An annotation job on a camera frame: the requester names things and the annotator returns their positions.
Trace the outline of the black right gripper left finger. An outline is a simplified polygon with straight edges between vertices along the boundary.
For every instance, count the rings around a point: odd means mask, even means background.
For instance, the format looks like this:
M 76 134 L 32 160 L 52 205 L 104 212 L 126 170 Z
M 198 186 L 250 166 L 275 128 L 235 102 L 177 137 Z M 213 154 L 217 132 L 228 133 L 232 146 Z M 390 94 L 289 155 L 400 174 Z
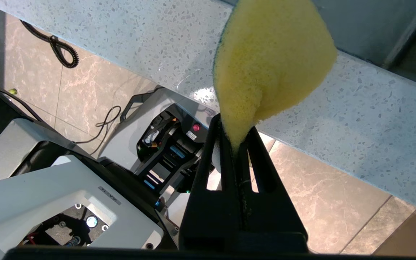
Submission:
M 207 188 L 209 167 L 215 145 L 221 172 L 221 190 Z M 210 122 L 208 135 L 195 175 L 179 233 L 179 248 L 184 251 L 227 251 L 241 230 L 241 213 L 233 166 L 233 153 L 221 115 Z

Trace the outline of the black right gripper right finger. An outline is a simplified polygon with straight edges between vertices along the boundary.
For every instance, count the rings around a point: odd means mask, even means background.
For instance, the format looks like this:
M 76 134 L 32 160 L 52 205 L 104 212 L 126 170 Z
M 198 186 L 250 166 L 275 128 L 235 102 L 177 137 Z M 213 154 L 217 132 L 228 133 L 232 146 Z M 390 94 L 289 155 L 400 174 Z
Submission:
M 307 231 L 253 127 L 238 150 L 241 229 L 255 250 L 307 253 Z

